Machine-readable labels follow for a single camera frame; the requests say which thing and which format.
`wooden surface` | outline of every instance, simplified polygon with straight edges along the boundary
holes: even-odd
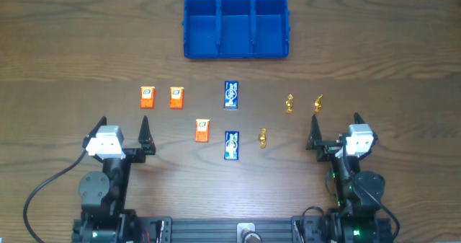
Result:
[[[183,0],[0,0],[0,237],[32,242],[22,206],[67,167],[102,115],[136,145],[147,115],[157,155],[132,168],[127,208],[173,218],[291,217],[327,209],[328,164],[305,150],[313,101],[326,138],[355,111],[380,136],[362,163],[386,179],[397,242],[461,240],[461,0],[289,0],[285,60],[190,61]],[[240,81],[223,110],[223,82]],[[154,85],[156,109],[139,109]],[[184,110],[169,87],[185,87]],[[288,93],[294,113],[285,114]],[[194,120],[211,119],[208,144]],[[265,149],[256,137],[267,128]],[[223,160],[224,131],[241,132],[241,159]],[[41,190],[29,211],[46,242],[69,242],[86,158]]]

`blue plastic container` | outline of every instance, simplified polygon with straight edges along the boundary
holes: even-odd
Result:
[[[184,56],[285,57],[288,15],[287,0],[184,0]]]

